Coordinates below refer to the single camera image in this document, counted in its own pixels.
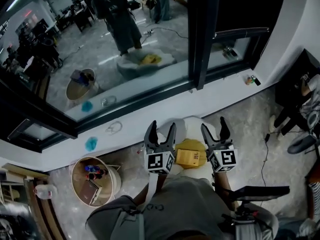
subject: white bucket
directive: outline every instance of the white bucket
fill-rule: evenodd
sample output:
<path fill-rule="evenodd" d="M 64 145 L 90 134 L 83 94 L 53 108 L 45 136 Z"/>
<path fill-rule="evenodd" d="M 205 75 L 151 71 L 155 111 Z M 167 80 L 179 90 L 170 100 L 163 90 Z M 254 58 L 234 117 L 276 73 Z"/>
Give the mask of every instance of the white bucket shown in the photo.
<path fill-rule="evenodd" d="M 117 170 L 115 168 L 113 168 L 112 165 L 107 165 L 105 164 L 102 160 L 100 160 L 99 158 L 97 157 L 93 157 L 93 156 L 86 156 L 86 157 L 83 157 L 81 158 L 80 160 L 78 160 L 74 167 L 72 168 L 72 173 L 71 173 L 71 183 L 72 183 L 72 188 L 73 188 L 73 191 L 75 193 L 75 195 L 79 198 L 79 200 L 84 203 L 85 205 L 88 205 L 86 204 L 85 202 L 83 202 L 81 200 L 81 198 L 78 196 L 78 192 L 79 192 L 79 189 L 76 190 L 75 189 L 75 186 L 74 186 L 74 180 L 75 181 L 78 181 L 79 179 L 77 179 L 75 177 L 76 173 L 75 173 L 75 168 L 77 168 L 77 165 L 85 160 L 89 160 L 89 159 L 93 159 L 95 160 L 95 165 L 103 165 L 105 167 L 105 169 L 108 171 L 108 174 L 110 175 L 110 179 L 111 179 L 111 194 L 108 195 L 108 197 L 105 199 L 105 203 L 101 204 L 101 205 L 89 205 L 90 207 L 100 207 L 104 204 L 107 204 L 108 202 L 112 201 L 113 199 L 115 199 L 115 195 L 119 192 L 120 188 L 121 188 L 121 178 L 120 178 L 120 175 L 119 173 L 117 172 Z"/>

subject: sneaker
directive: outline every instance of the sneaker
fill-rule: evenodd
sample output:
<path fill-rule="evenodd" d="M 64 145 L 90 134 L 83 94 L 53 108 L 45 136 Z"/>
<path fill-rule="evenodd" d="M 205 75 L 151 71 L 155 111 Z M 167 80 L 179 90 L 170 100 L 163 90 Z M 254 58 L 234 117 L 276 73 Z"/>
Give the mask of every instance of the sneaker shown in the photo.
<path fill-rule="evenodd" d="M 269 132 L 274 133 L 276 131 L 275 127 L 276 116 L 273 114 L 269 119 Z"/>
<path fill-rule="evenodd" d="M 280 142 L 282 139 L 284 138 L 284 135 L 282 134 L 282 132 L 280 131 L 278 136 L 276 137 L 276 139 Z"/>

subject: yellow cloth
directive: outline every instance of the yellow cloth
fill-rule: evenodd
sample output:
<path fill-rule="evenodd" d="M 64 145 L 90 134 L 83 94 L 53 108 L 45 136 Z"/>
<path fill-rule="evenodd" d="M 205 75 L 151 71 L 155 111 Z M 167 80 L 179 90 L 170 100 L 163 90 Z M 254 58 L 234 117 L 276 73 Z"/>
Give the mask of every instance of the yellow cloth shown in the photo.
<path fill-rule="evenodd" d="M 199 140 L 186 138 L 183 142 L 181 142 L 180 144 L 177 144 L 174 148 L 175 151 L 179 149 L 199 151 L 200 152 L 199 166 L 203 166 L 207 161 L 206 147 Z M 183 165 L 183 164 L 180 164 L 180 165 L 182 166 L 183 169 L 196 168 L 190 165 Z"/>
<path fill-rule="evenodd" d="M 158 64 L 161 61 L 161 57 L 156 54 L 148 54 L 143 58 L 143 60 L 140 62 L 140 65 L 145 64 Z"/>

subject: cardboard box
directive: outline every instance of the cardboard box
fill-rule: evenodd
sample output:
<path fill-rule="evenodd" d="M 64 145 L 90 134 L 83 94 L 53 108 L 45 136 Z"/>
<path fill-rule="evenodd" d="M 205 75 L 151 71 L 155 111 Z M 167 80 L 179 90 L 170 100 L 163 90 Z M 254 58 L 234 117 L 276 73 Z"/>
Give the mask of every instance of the cardboard box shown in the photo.
<path fill-rule="evenodd" d="M 198 167 L 199 166 L 200 151 L 178 149 L 176 154 L 176 164 Z"/>

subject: black window frame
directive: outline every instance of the black window frame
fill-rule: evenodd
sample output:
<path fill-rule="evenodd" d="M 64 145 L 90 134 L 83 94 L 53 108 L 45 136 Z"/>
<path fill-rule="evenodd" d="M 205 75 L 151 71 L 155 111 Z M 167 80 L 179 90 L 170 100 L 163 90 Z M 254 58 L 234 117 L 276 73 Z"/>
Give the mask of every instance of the black window frame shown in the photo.
<path fill-rule="evenodd" d="M 8 1 L 0 3 L 0 13 L 6 10 L 3 6 L 7 6 Z M 76 139 L 78 134 L 151 104 L 193 88 L 201 90 L 207 83 L 240 71 L 254 70 L 276 25 L 283 0 L 278 2 L 278 11 L 268 27 L 216 32 L 219 0 L 188 0 L 188 79 L 184 82 L 179 81 L 157 87 L 111 105 L 106 110 L 78 122 L 40 99 L 14 77 L 0 72 L 0 93 L 6 94 L 0 96 L 0 104 L 10 107 L 25 118 L 10 136 L 2 139 L 16 146 L 41 153 L 46 148 L 69 138 Z M 215 67 L 214 70 L 208 68 L 213 43 L 246 37 L 251 39 L 243 60 Z M 33 123 L 48 128 L 55 134 L 43 140 L 25 134 L 24 130 Z"/>

